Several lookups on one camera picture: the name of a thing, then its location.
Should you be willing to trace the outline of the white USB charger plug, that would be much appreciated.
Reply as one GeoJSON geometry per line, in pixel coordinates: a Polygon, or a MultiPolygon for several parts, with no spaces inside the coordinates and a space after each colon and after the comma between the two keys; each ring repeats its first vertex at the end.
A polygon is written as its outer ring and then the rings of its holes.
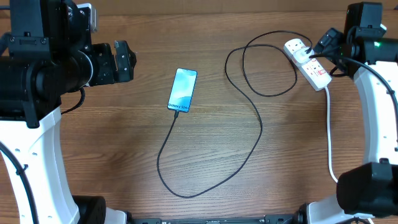
{"type": "Polygon", "coordinates": [[[310,56],[314,54],[314,51],[310,47],[303,47],[296,50],[293,53],[293,57],[298,64],[305,64],[310,60],[310,56]]]}

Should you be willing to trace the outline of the white power strip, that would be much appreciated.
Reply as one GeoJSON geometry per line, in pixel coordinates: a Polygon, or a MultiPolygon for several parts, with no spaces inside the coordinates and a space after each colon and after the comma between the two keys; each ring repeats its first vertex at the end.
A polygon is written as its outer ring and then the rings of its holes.
{"type": "Polygon", "coordinates": [[[310,58],[307,63],[301,65],[295,61],[293,53],[303,47],[306,45],[300,39],[292,39],[284,44],[284,51],[315,91],[320,91],[331,82],[331,76],[316,58],[310,58]]]}

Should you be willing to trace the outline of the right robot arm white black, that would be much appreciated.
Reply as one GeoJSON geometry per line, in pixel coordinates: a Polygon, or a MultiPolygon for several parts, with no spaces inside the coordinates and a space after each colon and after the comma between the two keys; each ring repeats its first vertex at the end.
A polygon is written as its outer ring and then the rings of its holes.
{"type": "Polygon", "coordinates": [[[382,4],[347,8],[343,32],[330,29],[311,58],[327,58],[356,85],[363,110],[363,164],[340,175],[336,193],[304,204],[293,223],[366,222],[397,215],[397,40],[384,36],[382,4]]]}

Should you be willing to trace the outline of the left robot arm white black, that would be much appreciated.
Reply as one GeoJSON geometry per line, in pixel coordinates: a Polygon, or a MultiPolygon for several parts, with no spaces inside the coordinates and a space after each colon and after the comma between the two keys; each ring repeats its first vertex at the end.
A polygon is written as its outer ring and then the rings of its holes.
{"type": "Polygon", "coordinates": [[[98,15],[72,0],[11,1],[1,37],[1,155],[21,223],[132,223],[101,196],[73,195],[60,145],[61,97],[129,82],[127,42],[94,44],[98,15]]]}

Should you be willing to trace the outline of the blue Samsung Galaxy smartphone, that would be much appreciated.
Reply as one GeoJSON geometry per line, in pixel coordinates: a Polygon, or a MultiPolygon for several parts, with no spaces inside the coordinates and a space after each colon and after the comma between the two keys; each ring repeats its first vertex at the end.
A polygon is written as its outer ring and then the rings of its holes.
{"type": "Polygon", "coordinates": [[[195,70],[177,69],[167,104],[169,110],[189,112],[197,75],[195,70]]]}

